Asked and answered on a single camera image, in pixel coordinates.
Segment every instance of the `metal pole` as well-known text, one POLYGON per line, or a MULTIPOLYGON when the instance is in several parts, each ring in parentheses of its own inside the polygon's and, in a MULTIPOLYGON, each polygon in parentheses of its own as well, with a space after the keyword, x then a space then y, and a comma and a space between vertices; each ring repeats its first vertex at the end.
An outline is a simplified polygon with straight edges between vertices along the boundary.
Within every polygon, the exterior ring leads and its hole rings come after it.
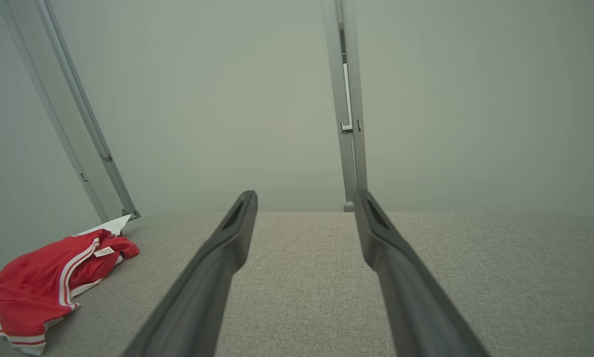
POLYGON ((92 106, 90 105, 87 95, 85 94, 83 84, 81 83, 81 79, 78 77, 76 67, 74 67, 74 63, 67 49, 65 38, 63 38, 63 34, 59 28, 59 22, 56 19, 56 15, 52 9, 50 0, 35 0, 35 3, 39 14, 41 15, 41 21, 43 22, 43 26, 45 27, 45 30, 48 34, 50 43, 52 43, 54 54, 59 61, 59 65, 61 65, 61 71, 63 71, 63 75, 65 76, 69 90, 72 93, 72 97, 74 97, 74 101, 76 102, 78 111, 81 113, 81 117, 83 118, 83 122, 87 128, 87 131, 90 133, 94 147, 96 147, 100 159, 107 170, 109 178, 111 179, 111 182, 118 193, 120 202, 123 204, 125 210, 127 210, 129 213, 133 213, 136 217, 140 217, 140 213, 138 213, 135 206, 133 205, 133 201, 129 195, 127 187, 120 176, 118 167, 116 167, 116 163, 111 156, 111 151, 109 150, 104 136, 102 135, 102 131, 100 130, 100 126, 96 120, 92 106))
POLYGON ((345 74, 343 58, 340 48, 340 31, 338 30, 338 13, 336 0, 322 0, 324 10, 324 26, 328 45, 328 59, 334 97, 335 126, 340 147, 340 163, 343 171, 346 203, 345 212, 354 212, 354 192, 356 191, 356 172, 354 171, 354 156, 352 153, 352 125, 347 112, 347 96, 345 88, 345 74))
POLYGON ((354 0, 340 0, 343 13, 343 35, 347 58, 347 84, 352 109, 354 135, 354 165, 356 166, 356 187, 367 190, 367 165, 365 160, 365 122, 363 122, 363 100, 361 96, 361 73, 358 68, 358 38, 356 35, 356 9, 354 0))
POLYGON ((3 15, 4 20, 6 21, 6 25, 10 30, 10 34, 12 35, 12 39, 15 42, 17 50, 19 52, 19 56, 21 56, 21 60, 24 63, 25 69, 27 70, 28 75, 32 83, 34 84, 34 89, 36 90, 39 99, 41 100, 41 104, 43 104, 43 108, 45 112, 50 118, 50 122, 52 123, 52 127, 54 127, 54 131, 56 131, 57 135, 59 136, 59 140, 61 141, 61 145, 63 145, 63 149, 67 154, 67 158, 69 162, 72 164, 72 167, 76 171, 76 176, 78 180, 81 181, 87 196, 90 197, 90 201, 92 201, 92 205, 98 213, 100 220, 102 222, 109 221, 109 217, 105 210, 100 205, 100 201, 96 196, 96 193, 92 189, 92 185, 87 179, 86 174, 83 171, 83 167, 81 166, 81 162, 78 160, 76 156, 76 152, 74 152, 74 148, 72 148, 72 144, 70 144, 67 135, 65 134, 65 130, 61 125, 61 121, 59 120, 59 116, 57 115, 54 106, 52 106, 52 102, 50 102, 50 97, 48 96, 47 91, 45 90, 45 86, 43 86, 43 82, 41 81, 41 77, 34 67, 34 63, 32 62, 32 58, 30 57, 30 53, 27 50, 27 47, 23 41, 23 37, 21 36, 21 32, 17 26, 17 22, 15 22, 14 17, 12 16, 12 12, 6 0, 0 0, 0 9, 3 15))

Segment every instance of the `gray textured fabric surface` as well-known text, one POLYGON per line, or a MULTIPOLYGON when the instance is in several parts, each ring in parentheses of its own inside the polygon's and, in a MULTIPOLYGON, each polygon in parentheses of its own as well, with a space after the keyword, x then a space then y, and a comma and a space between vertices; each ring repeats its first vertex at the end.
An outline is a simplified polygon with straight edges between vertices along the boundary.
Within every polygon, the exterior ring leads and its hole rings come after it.
MULTIPOLYGON (((144 217, 141 249, 50 328, 45 357, 116 357, 221 215, 144 217)), ((494 356, 594 356, 594 221, 568 215, 390 213, 494 356)), ((350 213, 259 213, 217 356, 390 356, 376 274, 350 213)), ((22 356, 0 339, 0 357, 22 356)))

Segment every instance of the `clothing tag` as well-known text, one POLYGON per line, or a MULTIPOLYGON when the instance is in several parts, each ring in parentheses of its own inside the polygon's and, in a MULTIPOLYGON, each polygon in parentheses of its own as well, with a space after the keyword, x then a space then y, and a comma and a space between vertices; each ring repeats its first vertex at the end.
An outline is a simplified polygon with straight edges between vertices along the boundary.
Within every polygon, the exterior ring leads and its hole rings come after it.
POLYGON ((108 254, 111 254, 113 252, 114 252, 114 250, 110 246, 106 246, 105 248, 103 248, 103 249, 101 249, 99 251, 95 251, 94 252, 94 255, 96 257, 102 257, 103 255, 108 255, 108 254))

